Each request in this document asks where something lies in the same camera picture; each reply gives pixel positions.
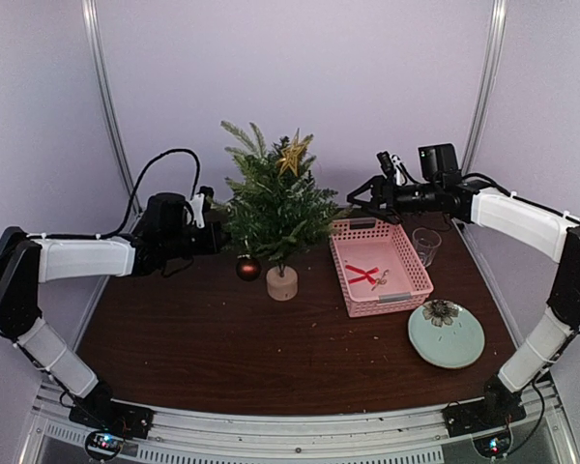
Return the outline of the dark red bauble ornament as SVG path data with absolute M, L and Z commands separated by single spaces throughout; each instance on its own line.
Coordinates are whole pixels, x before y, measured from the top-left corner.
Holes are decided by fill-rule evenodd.
M 244 250 L 237 256 L 236 275 L 246 282 L 253 282 L 260 277 L 262 266 L 257 257 L 251 252 L 248 240 L 244 239 Z

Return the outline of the thin wire string lights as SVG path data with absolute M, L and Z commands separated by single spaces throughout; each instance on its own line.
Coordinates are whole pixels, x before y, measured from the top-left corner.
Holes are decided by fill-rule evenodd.
M 315 243 L 328 231 L 335 214 L 337 192 L 319 188 L 310 177 L 290 182 L 232 181 L 230 187 L 229 231 L 252 246 Z

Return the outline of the red satin ribbon bow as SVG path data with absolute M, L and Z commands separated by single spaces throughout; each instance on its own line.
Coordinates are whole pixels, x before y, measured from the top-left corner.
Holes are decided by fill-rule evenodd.
M 344 269 L 349 273 L 349 275 L 346 277 L 346 280 L 349 284 L 356 284 L 365 281 L 371 285 L 375 285 L 381 277 L 381 272 L 378 267 L 364 269 L 354 265 L 346 264 Z

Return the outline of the gold star red ornament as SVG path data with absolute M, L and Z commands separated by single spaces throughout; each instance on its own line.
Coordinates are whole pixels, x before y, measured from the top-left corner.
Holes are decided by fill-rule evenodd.
M 306 154 L 313 138 L 313 134 L 301 137 L 300 130 L 296 130 L 294 136 L 280 149 L 281 156 L 277 162 L 279 176 L 283 176 L 286 172 L 291 172 L 296 178 L 299 177 L 303 156 Z

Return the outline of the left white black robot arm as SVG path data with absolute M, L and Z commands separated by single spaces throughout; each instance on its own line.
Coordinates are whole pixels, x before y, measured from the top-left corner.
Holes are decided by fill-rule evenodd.
M 17 226 L 0 238 L 0 336 L 80 405 L 99 429 L 120 418 L 110 387 L 45 321 L 39 286 L 54 280 L 92 277 L 141 277 L 160 272 L 174 260 L 191 263 L 198 255 L 217 254 L 229 241 L 220 221 L 208 221 L 205 194 L 191 199 L 159 193 L 130 233 L 96 235 L 30 234 Z

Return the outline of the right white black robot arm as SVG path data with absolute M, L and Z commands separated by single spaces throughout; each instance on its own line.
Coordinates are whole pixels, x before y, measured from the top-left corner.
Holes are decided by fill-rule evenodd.
M 501 232 L 558 265 L 540 321 L 484 385 L 476 416 L 493 427 L 580 332 L 580 218 L 522 198 L 484 174 L 463 173 L 450 143 L 423 146 L 418 152 L 421 182 L 402 161 L 381 152 L 376 156 L 381 174 L 348 193 L 347 202 L 389 223 L 414 213 L 443 213 Z

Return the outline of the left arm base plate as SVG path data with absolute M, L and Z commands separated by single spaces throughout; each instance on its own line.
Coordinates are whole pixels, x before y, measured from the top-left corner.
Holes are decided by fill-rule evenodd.
M 126 439 L 146 439 L 154 412 L 150 408 L 121 403 L 108 397 L 75 397 L 69 420 Z

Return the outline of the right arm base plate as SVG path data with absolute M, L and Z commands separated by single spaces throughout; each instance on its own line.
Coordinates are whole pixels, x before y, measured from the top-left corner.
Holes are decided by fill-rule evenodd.
M 519 399 L 514 398 L 511 404 L 503 405 L 493 396 L 463 403 L 452 402 L 442 410 L 442 415 L 451 438 L 507 427 L 527 417 Z

